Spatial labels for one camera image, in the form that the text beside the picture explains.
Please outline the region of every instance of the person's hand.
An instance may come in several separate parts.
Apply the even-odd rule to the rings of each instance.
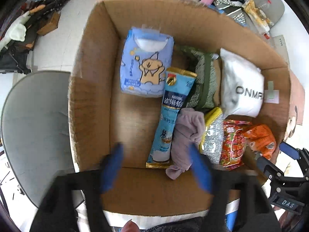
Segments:
[[[198,182],[201,189],[209,193],[212,192],[212,174],[213,169],[210,160],[206,155],[200,154],[195,145],[189,148],[192,158],[192,171],[195,180]]]
[[[112,188],[123,161],[123,144],[117,143],[112,153],[107,155],[101,162],[101,185],[100,191],[104,193]]]
[[[130,220],[123,226],[121,232],[140,232],[140,230],[139,227],[136,225],[136,223]]]

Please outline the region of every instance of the white pillow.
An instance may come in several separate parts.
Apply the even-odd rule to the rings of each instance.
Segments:
[[[220,50],[223,63],[221,82],[221,108],[229,115],[256,117],[264,98],[264,76],[253,63],[229,52]]]

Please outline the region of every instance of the gray office chair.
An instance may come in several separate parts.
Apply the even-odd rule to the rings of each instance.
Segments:
[[[4,151],[22,190],[38,207],[58,170],[73,173],[68,124],[69,72],[40,71],[16,83],[4,103]],[[83,202],[74,191],[74,206]]]

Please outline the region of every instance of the cardboard flap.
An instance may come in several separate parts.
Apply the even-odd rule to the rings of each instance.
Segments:
[[[226,15],[188,0],[105,0],[121,38],[131,27],[151,27],[173,36],[175,44],[206,52],[236,53],[260,69],[286,67],[283,59],[250,29]]]
[[[119,37],[103,3],[88,18],[69,84],[73,162],[87,170],[109,154],[109,112]]]
[[[290,99],[290,110],[289,118],[296,118],[296,124],[302,125],[304,118],[305,108],[305,90],[302,84],[299,82],[295,74],[290,70],[291,79],[291,99]]]
[[[238,197],[239,192],[231,190],[228,202]],[[122,168],[114,188],[102,195],[105,210],[143,216],[195,213],[209,209],[211,199],[189,171],[171,180],[165,170],[135,168]]]
[[[274,90],[278,90],[279,103],[263,103],[257,118],[252,119],[254,124],[266,124],[272,131],[277,144],[283,140],[289,117],[290,79],[289,70],[285,68],[262,70],[264,76],[264,89],[267,90],[268,82],[272,81]]]

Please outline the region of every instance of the black cable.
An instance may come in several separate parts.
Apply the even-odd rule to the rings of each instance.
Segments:
[[[2,182],[4,181],[4,179],[9,175],[10,171],[7,173],[6,176],[4,176],[4,178],[2,179],[2,181],[0,181],[0,186],[2,185]]]
[[[4,194],[2,192],[1,187],[0,187],[0,197],[1,197],[4,209],[6,210],[7,214],[10,215],[9,208],[7,207],[7,202],[5,201]]]

